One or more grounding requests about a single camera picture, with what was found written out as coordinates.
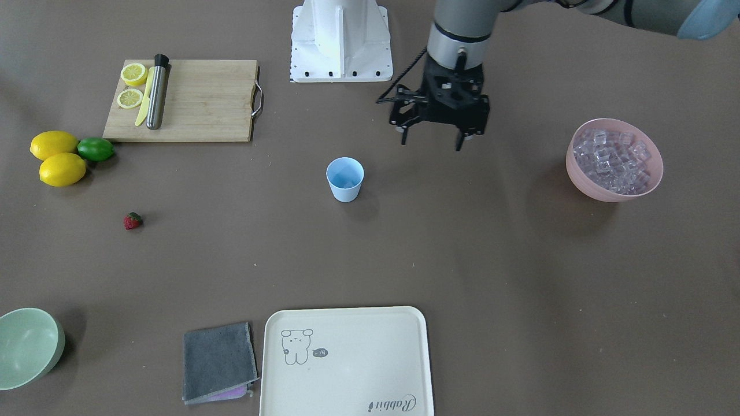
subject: cutting board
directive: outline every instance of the cutting board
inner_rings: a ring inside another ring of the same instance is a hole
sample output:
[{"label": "cutting board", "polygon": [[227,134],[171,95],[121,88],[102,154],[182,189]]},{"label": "cutting board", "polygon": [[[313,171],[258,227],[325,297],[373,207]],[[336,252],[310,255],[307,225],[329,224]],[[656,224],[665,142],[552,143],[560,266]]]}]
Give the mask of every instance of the cutting board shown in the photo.
[{"label": "cutting board", "polygon": [[[154,65],[152,59],[127,59],[124,66],[133,62],[147,68]],[[172,59],[169,64],[162,126],[149,130],[146,120],[141,126],[134,125],[140,107],[125,110],[116,99],[126,88],[143,92],[144,85],[129,87],[119,77],[103,138],[138,142],[251,140],[257,61]]]}]

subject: white mounting bracket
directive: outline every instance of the white mounting bracket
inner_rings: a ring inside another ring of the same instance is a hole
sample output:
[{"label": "white mounting bracket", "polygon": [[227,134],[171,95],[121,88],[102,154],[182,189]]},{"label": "white mounting bracket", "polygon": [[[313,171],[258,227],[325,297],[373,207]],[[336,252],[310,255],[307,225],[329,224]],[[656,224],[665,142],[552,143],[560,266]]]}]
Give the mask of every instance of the white mounting bracket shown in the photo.
[{"label": "white mounting bracket", "polygon": [[393,76],[388,11],[375,0],[305,0],[293,10],[290,80],[372,82]]}]

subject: gray towel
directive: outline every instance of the gray towel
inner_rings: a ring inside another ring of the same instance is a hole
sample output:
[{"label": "gray towel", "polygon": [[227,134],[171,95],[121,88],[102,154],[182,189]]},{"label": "gray towel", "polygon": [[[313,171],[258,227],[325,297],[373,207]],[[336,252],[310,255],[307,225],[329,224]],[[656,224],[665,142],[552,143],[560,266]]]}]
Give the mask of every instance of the gray towel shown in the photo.
[{"label": "gray towel", "polygon": [[187,332],[183,350],[185,404],[242,397],[258,379],[247,322]]}]

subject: white tray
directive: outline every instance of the white tray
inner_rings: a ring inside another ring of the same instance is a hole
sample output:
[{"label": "white tray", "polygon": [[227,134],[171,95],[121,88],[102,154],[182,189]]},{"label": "white tray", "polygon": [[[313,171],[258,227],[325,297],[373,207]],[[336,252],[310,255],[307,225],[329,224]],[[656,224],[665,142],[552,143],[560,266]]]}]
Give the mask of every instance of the white tray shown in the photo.
[{"label": "white tray", "polygon": [[265,328],[260,416],[434,415],[411,306],[286,310]]}]

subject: yellow lemon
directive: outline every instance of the yellow lemon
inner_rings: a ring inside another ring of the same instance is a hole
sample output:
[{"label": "yellow lemon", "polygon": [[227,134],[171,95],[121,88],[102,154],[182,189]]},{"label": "yellow lemon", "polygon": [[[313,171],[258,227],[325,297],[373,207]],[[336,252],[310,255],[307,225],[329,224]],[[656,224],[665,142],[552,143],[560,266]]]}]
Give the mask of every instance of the yellow lemon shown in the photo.
[{"label": "yellow lemon", "polygon": [[74,153],[59,153],[51,156],[38,168],[41,182],[53,187],[74,184],[85,176],[85,161]]},{"label": "yellow lemon", "polygon": [[138,62],[128,64],[121,70],[121,79],[132,87],[142,85],[147,82],[147,67]]},{"label": "yellow lemon", "polygon": [[118,106],[120,108],[137,107],[142,100],[144,100],[144,93],[135,88],[123,90],[118,94]]},{"label": "yellow lemon", "polygon": [[42,161],[59,153],[72,153],[77,149],[77,138],[58,130],[43,132],[31,141],[31,153]]}]

